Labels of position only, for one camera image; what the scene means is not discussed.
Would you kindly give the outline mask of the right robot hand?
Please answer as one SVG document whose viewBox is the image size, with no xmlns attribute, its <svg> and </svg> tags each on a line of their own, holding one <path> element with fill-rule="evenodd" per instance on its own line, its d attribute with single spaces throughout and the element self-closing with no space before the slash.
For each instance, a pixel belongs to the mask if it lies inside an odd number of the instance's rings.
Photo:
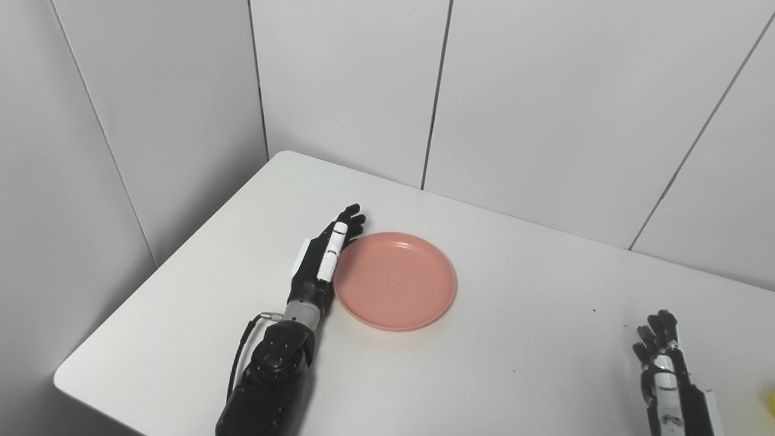
<svg viewBox="0 0 775 436">
<path fill-rule="evenodd" d="M 636 332 L 640 340 L 632 351 L 641 365 L 651 435 L 723 435 L 714 392 L 690 379 L 675 315 L 661 309 L 648 315 L 647 324 Z"/>
</svg>

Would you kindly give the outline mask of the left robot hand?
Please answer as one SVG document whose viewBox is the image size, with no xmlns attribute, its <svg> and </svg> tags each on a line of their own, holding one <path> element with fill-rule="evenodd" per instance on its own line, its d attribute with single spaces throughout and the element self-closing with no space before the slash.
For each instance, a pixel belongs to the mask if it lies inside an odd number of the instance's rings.
<svg viewBox="0 0 775 436">
<path fill-rule="evenodd" d="M 298 270 L 291 279 L 288 303 L 293 301 L 312 303 L 324 314 L 331 306 L 333 290 L 331 277 L 319 278 L 331 237 L 341 240 L 340 251 L 352 245 L 364 232 L 366 216 L 360 212 L 357 203 L 346 207 L 325 229 L 308 243 Z"/>
</svg>

